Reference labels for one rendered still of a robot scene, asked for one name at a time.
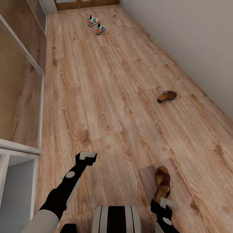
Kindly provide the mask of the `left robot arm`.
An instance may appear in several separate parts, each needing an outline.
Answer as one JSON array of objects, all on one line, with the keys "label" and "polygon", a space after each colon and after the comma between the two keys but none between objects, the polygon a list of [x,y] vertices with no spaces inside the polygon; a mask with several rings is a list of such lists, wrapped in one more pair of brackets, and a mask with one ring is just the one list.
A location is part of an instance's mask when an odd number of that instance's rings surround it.
[{"label": "left robot arm", "polygon": [[45,204],[39,209],[32,220],[21,233],[54,233],[74,194],[76,193],[82,175],[87,165],[92,166],[96,161],[94,152],[80,152],[75,157],[76,165],[72,167],[62,180],[57,189],[53,189]]}]

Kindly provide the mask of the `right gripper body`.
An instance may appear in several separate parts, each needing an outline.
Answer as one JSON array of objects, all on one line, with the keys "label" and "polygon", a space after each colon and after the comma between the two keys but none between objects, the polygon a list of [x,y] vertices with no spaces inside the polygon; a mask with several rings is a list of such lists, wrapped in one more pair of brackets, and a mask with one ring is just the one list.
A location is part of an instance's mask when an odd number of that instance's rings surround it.
[{"label": "right gripper body", "polygon": [[159,205],[159,203],[152,201],[151,202],[151,212],[155,213],[156,215],[159,212],[164,212],[166,215],[171,219],[172,217],[172,210],[169,207],[163,208]]}]

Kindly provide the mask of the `gym shoe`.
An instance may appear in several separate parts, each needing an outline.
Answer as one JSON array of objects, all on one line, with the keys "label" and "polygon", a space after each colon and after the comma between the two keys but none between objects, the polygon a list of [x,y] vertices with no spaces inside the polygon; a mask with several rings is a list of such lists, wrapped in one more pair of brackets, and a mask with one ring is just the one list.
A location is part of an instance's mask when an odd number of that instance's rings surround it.
[{"label": "gym shoe", "polygon": [[87,22],[89,26],[93,26],[94,24],[98,24],[99,19],[90,15],[89,18],[87,18]]},{"label": "gym shoe", "polygon": [[102,31],[105,30],[105,25],[102,25],[101,23],[98,22],[96,26],[96,34],[100,35]]}]

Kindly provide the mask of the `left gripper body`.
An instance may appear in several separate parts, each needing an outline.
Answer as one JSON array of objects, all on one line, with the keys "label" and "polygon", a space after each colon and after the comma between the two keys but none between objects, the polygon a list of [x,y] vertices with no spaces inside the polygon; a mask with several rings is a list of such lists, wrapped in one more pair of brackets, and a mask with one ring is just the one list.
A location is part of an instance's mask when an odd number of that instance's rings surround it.
[{"label": "left gripper body", "polygon": [[86,157],[84,160],[80,160],[79,159],[80,156],[76,156],[75,157],[75,162],[76,164],[80,164],[84,167],[84,169],[86,168],[87,165],[92,166],[93,165],[93,158],[92,157]]}]

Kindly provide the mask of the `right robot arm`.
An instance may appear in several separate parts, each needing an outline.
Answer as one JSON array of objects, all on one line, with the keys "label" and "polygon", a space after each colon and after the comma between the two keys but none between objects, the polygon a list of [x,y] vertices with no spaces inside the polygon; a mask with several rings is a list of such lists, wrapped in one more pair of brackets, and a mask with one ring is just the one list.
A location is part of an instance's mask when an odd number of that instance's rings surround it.
[{"label": "right robot arm", "polygon": [[179,233],[179,231],[173,227],[173,223],[171,222],[172,210],[169,208],[177,208],[177,204],[163,197],[161,197],[160,200],[160,203],[151,202],[151,212],[155,213],[157,216],[155,233]]}]

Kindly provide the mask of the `sandal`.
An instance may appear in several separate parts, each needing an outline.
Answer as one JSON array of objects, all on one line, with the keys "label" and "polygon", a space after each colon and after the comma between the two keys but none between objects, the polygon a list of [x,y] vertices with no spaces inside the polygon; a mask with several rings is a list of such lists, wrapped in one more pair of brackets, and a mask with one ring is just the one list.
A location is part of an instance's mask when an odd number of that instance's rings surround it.
[{"label": "sandal", "polygon": [[165,166],[160,166],[155,173],[157,190],[154,193],[154,202],[160,203],[160,198],[167,199],[170,195],[170,174]]},{"label": "sandal", "polygon": [[166,99],[168,100],[173,100],[175,99],[177,96],[177,92],[174,91],[167,91],[165,93],[163,93],[162,96],[158,97],[157,102],[158,103],[162,103],[163,101],[165,101]]}]

